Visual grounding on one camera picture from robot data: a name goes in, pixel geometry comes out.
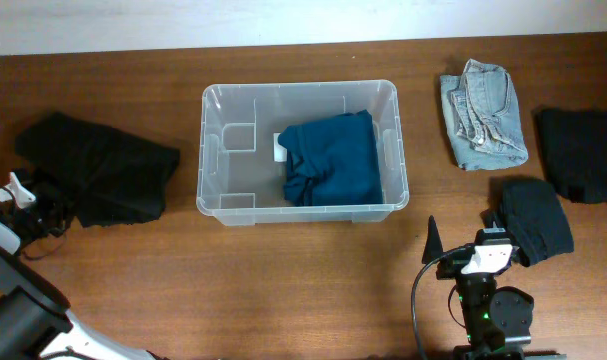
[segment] black cloth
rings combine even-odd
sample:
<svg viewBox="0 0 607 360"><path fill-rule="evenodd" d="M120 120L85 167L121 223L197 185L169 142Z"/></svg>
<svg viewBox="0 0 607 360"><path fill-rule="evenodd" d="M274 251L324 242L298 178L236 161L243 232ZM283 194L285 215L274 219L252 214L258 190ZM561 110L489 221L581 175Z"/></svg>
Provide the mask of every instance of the black cloth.
<svg viewBox="0 0 607 360"><path fill-rule="evenodd" d="M556 191L573 202L607 202L607 111L545 109L536 119Z"/></svg>
<svg viewBox="0 0 607 360"><path fill-rule="evenodd" d="M23 131L15 151L73 199L83 227L156 220L179 150L55 113Z"/></svg>
<svg viewBox="0 0 607 360"><path fill-rule="evenodd" d="M498 217L521 247L521 263L532 266L554 255L574 251L570 226L554 187L539 179L507 180Z"/></svg>

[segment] wooden surface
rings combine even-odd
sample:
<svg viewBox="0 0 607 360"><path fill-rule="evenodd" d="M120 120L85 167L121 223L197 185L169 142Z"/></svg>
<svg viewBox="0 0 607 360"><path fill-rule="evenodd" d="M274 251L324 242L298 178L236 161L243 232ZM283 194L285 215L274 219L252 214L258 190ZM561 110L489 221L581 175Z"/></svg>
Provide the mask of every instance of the wooden surface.
<svg viewBox="0 0 607 360"><path fill-rule="evenodd" d="M530 160L504 171L455 165L437 78L468 58L512 75ZM399 92L411 198L378 224L229 228L195 205L201 94L212 83L389 79ZM427 219L444 246L473 240L492 178L543 176L531 111L607 108L607 33L0 58L0 181L22 161L14 136L58 109L181 149L161 220L68 232L30 265L87 324L172 359L409 356L410 290ZM536 299L529 350L607 359L607 205L562 201L571 255L499 278ZM53 246L44 242L40 246ZM39 246L29 249L40 251ZM466 343L447 313L453 284L430 273L418 296L426 346Z"/></svg>

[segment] clear plastic bin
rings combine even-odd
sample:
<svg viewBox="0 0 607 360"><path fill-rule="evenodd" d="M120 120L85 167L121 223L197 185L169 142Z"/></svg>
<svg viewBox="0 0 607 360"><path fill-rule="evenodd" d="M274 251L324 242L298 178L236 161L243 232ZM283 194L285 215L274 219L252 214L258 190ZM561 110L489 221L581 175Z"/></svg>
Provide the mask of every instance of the clear plastic bin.
<svg viewBox="0 0 607 360"><path fill-rule="evenodd" d="M384 204L295 207L287 202L285 163L274 159L274 134L363 109L374 121ZM387 80L211 85L203 93L201 116L196 206L225 225L379 222L410 199L398 97Z"/></svg>

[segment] folded denim jeans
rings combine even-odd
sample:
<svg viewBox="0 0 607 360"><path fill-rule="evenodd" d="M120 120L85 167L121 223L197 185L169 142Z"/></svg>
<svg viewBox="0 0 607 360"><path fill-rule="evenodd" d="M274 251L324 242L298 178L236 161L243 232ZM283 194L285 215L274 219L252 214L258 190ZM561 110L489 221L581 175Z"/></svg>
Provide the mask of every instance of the folded denim jeans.
<svg viewBox="0 0 607 360"><path fill-rule="evenodd" d="M528 159L510 75L470 59L461 76L441 76L447 134L460 168L505 169Z"/></svg>

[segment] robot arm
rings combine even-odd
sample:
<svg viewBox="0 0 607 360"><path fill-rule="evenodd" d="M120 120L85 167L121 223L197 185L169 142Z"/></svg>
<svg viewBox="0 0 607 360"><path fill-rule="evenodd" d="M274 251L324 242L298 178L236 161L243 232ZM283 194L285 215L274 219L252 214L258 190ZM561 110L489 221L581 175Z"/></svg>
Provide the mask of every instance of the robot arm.
<svg viewBox="0 0 607 360"><path fill-rule="evenodd" d="M412 322L419 355L426 360L416 321L416 289L421 276L436 263L438 280L455 280L469 346L454 349L455 360L561 360L565 355L525 356L532 340L534 299L513 287L497 289L495 277L520 261L519 247L496 225L479 230L473 244L443 252L436 222L430 217L423 255L425 267L412 288Z"/></svg>
<svg viewBox="0 0 607 360"><path fill-rule="evenodd" d="M0 224L0 244L11 244L11 234ZM0 246L0 360L160 360L99 334L69 309L58 289Z"/></svg>

